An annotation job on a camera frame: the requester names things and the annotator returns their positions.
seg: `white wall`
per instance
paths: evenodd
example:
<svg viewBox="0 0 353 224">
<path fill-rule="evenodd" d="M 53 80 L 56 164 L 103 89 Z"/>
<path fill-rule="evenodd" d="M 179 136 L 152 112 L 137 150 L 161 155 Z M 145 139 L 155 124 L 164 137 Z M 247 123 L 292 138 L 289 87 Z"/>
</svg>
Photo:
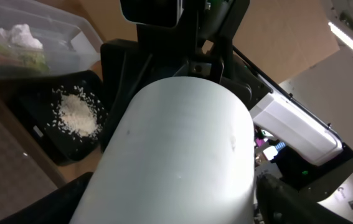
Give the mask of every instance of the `white wall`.
<svg viewBox="0 0 353 224">
<path fill-rule="evenodd" d="M 331 122 L 353 149 L 353 53 L 347 47 L 281 86 L 324 122 Z M 353 200 L 353 174 L 344 187 L 346 200 L 334 193 L 321 204 L 353 221 L 353 210 L 347 203 Z"/>
</svg>

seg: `plastic bin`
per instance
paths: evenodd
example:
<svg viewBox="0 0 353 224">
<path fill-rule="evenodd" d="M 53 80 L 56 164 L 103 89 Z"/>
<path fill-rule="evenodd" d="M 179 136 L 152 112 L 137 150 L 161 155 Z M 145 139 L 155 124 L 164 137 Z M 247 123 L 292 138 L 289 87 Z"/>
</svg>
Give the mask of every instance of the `plastic bin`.
<svg viewBox="0 0 353 224">
<path fill-rule="evenodd" d="M 35 1 L 0 0 L 0 28 L 10 30 L 16 24 L 28 24 L 32 36 L 43 44 L 48 69 L 42 71 L 22 63 L 9 66 L 1 62 L 0 79 L 79 72 L 89 69 L 100 59 L 103 42 L 82 17 Z M 8 49 L 8 57 L 13 61 L 20 61 L 19 56 L 25 53 L 42 52 L 11 45 L 1 34 L 0 45 Z"/>
</svg>

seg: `black tray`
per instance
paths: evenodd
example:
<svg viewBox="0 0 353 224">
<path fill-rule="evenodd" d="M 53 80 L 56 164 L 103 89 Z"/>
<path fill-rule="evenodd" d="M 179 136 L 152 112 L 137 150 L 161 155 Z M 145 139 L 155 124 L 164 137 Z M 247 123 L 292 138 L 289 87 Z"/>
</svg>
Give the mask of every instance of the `black tray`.
<svg viewBox="0 0 353 224">
<path fill-rule="evenodd" d="M 58 78 L 40 80 L 35 84 L 22 87 L 9 107 L 23 126 L 31 133 L 38 144 L 57 165 L 68 165 L 80 161 L 98 145 L 101 132 L 95 139 L 81 138 L 75 133 L 69 134 L 52 126 L 55 115 L 53 110 L 60 101 L 60 94 L 53 90 L 63 90 L 70 94 L 78 93 L 74 86 L 83 87 L 83 92 L 94 99 L 97 124 L 103 128 L 107 118 L 107 106 L 103 99 L 101 80 L 91 71 L 74 73 Z"/>
</svg>

